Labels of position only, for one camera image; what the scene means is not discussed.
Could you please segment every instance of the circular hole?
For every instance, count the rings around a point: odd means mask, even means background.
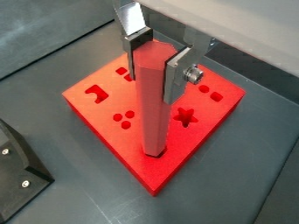
[[[135,117],[135,111],[132,111],[132,110],[128,110],[127,112],[125,112],[125,117],[127,118],[133,118]]]
[[[121,122],[121,128],[124,130],[129,129],[129,127],[131,127],[131,122],[128,122],[128,121]]]
[[[123,116],[121,116],[120,114],[115,114],[115,115],[113,115],[113,120],[115,120],[116,122],[120,122],[121,119],[123,119]]]
[[[204,86],[204,85],[201,85],[201,86],[199,87],[199,90],[200,90],[204,94],[207,94],[207,93],[211,91],[211,89],[209,89],[207,86]]]

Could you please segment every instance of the red pillar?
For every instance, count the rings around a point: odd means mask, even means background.
[[[173,46],[149,41],[133,52],[136,99],[141,120],[144,154],[164,151],[171,105],[164,103],[164,62],[176,54]]]

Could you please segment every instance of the gray table surface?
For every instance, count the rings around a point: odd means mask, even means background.
[[[299,135],[299,106],[204,59],[247,95],[153,198],[61,98],[121,53],[109,24],[0,82],[0,117],[56,179],[9,224],[252,223]]]
[[[0,0],[0,80],[112,19],[109,0]]]
[[[256,224],[299,223],[299,140],[267,196]]]

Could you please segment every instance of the bolt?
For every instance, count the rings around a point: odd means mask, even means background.
[[[28,180],[25,180],[25,181],[22,182],[22,188],[28,187],[29,184],[30,184],[30,182],[29,182]]]
[[[2,155],[8,155],[9,154],[9,150],[8,149],[4,149],[2,150]]]
[[[193,85],[199,84],[203,77],[203,71],[196,67],[191,66],[185,73],[184,73],[184,79]]]
[[[216,39],[215,39],[215,38],[212,38],[212,39],[209,40],[209,45],[211,45],[211,46],[213,46],[213,45],[215,45],[215,43],[216,43]]]

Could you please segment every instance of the red base plate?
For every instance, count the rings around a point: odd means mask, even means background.
[[[136,86],[123,55],[72,86],[63,96],[84,123],[155,196],[236,107],[244,90],[208,68],[197,86],[172,105],[167,151],[148,157],[140,144]]]

